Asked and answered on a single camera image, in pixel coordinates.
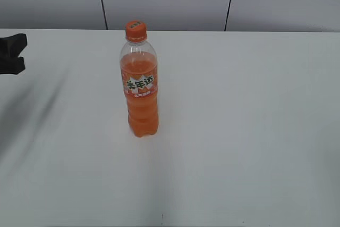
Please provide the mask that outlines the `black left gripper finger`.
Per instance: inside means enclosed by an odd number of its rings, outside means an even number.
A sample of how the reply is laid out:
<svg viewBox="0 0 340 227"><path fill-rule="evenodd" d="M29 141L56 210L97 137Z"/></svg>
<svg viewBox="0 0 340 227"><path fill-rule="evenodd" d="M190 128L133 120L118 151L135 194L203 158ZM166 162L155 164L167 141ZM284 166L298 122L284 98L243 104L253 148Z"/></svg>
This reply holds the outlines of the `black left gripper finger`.
<svg viewBox="0 0 340 227"><path fill-rule="evenodd" d="M27 35L19 33L1 38L1 58L13 60L27 47Z"/></svg>
<svg viewBox="0 0 340 227"><path fill-rule="evenodd" d="M2 58L0 63L0 74L18 75L26 69L24 58Z"/></svg>

